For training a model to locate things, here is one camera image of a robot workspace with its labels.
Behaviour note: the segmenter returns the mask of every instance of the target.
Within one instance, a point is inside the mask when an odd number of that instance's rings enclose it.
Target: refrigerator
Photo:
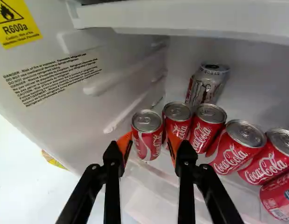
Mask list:
[[[19,24],[27,18],[13,1],[3,4],[23,17]],[[227,121],[263,131],[289,126],[289,1],[25,4],[42,36],[10,48],[0,42],[0,114],[77,175],[102,164],[136,111],[161,114],[166,103],[183,102],[202,62],[231,68],[217,101]],[[220,179],[245,223],[282,223],[263,208],[260,187],[237,173]],[[141,161],[133,149],[120,181],[121,209],[140,224],[176,223],[178,186],[169,151]],[[196,223],[210,224],[194,191]]]

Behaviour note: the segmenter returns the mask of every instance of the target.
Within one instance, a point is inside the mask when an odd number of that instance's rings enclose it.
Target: white energy drink can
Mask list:
[[[229,71],[227,65],[201,64],[190,79],[185,103],[194,108],[202,103],[216,103],[228,79]]]

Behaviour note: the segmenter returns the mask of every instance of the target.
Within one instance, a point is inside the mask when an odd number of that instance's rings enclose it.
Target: yellow warning label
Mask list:
[[[24,0],[0,0],[0,43],[4,48],[41,38]]]

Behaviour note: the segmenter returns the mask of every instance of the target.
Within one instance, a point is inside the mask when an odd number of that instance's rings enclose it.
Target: white floor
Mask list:
[[[0,115],[0,224],[53,224],[79,177],[55,167],[41,149]],[[99,194],[89,224],[103,223]],[[123,214],[123,223],[136,223]]]

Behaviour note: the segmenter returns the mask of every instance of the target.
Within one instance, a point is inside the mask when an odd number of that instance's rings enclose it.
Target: warning sticker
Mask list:
[[[26,107],[64,91],[68,86],[99,74],[98,59],[86,53],[50,61],[4,75],[3,78]]]
[[[0,0],[0,43],[4,48],[41,38],[24,0]]]

